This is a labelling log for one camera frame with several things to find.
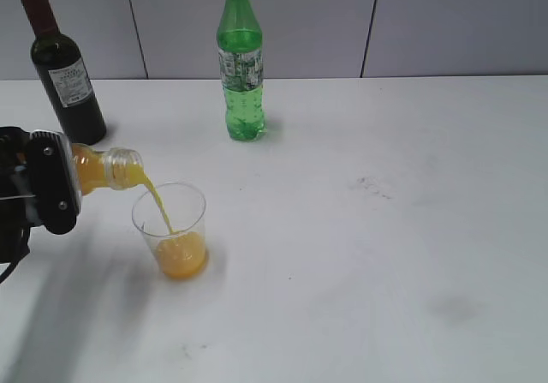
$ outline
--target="plastic bottle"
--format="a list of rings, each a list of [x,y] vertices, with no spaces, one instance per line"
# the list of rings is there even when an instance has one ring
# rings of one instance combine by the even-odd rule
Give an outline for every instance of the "plastic bottle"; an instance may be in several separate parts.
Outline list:
[[[237,141],[265,131],[263,112],[263,33],[249,0],[226,0],[217,30],[226,125]]]

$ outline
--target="cable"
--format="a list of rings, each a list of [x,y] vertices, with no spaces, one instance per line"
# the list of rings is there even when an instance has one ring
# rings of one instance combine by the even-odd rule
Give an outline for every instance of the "cable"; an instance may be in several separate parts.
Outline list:
[[[9,263],[8,267],[6,267],[6,269],[2,273],[0,273],[0,284],[6,278],[8,278],[8,276],[15,270],[15,268],[21,261],[23,247],[28,244],[28,238],[30,236],[31,236],[30,227],[23,229],[23,233],[22,233],[21,239],[19,240],[19,244],[17,244],[17,247],[15,248],[14,257],[12,261]]]

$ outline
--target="orange juice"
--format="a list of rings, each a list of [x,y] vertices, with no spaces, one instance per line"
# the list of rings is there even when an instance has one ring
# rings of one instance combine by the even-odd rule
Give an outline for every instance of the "orange juice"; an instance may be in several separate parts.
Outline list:
[[[72,151],[83,195],[97,188],[128,189],[143,184],[158,205],[170,235],[176,234],[164,210],[162,199],[146,175],[137,152],[113,148],[102,153],[84,145],[73,145]],[[206,264],[207,251],[200,234],[186,232],[160,242],[156,258],[167,276],[190,278]]]
[[[206,246],[202,236],[191,231],[160,242],[156,259],[166,276],[191,278],[207,263]]]

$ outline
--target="bottle neck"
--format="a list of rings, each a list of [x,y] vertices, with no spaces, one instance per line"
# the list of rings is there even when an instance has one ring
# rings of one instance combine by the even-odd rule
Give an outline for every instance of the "bottle neck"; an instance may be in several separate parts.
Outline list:
[[[104,177],[114,190],[145,183],[143,160],[135,150],[113,147],[103,153]]]
[[[260,32],[249,0],[226,0],[218,33],[247,29]]]
[[[224,13],[237,15],[253,15],[251,3],[249,0],[226,0],[224,4]]]
[[[59,33],[49,0],[21,0],[37,38]]]

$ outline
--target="orange juice bottle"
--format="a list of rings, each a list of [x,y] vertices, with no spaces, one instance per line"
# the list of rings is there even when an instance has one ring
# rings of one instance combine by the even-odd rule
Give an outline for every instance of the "orange juice bottle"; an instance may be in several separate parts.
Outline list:
[[[97,188],[123,190],[149,182],[135,150],[113,147],[96,152],[86,145],[73,144],[72,153],[83,195]]]

